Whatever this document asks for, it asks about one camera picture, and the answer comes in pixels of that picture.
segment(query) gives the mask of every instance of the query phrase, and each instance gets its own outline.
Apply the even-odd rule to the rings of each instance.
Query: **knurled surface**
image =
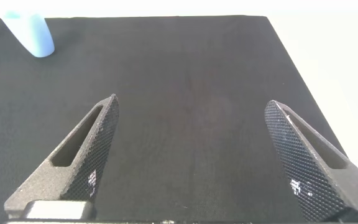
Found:
[[[103,175],[112,137],[119,116],[118,102],[112,99],[109,102],[106,114],[99,120],[94,136],[90,139],[83,162],[75,174],[73,181],[62,195],[64,200],[88,200],[93,202],[98,193],[98,187]]]
[[[344,202],[274,102],[267,105],[265,120],[306,221],[325,221],[344,210]]]

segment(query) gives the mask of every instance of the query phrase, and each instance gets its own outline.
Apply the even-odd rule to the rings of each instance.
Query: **white wall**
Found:
[[[45,17],[267,16],[347,155],[358,166],[358,1],[80,2],[42,1],[42,8],[36,9],[35,3],[0,1],[0,15],[22,5],[22,10]]]

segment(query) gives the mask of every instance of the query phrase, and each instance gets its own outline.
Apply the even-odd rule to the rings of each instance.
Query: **light blue object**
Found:
[[[9,11],[2,21],[34,57],[46,57],[55,50],[48,25],[39,14]]]

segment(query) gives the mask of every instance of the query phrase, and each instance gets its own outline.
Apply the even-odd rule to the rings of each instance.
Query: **black cloth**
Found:
[[[47,19],[35,58],[0,20],[3,203],[111,93],[98,218],[302,222],[264,121],[287,104],[341,149],[266,17]]]

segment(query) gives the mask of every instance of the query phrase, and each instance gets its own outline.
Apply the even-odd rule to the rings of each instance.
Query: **light blue cup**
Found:
[[[1,19],[34,57],[46,57],[55,50],[48,25],[39,14],[9,11]]]

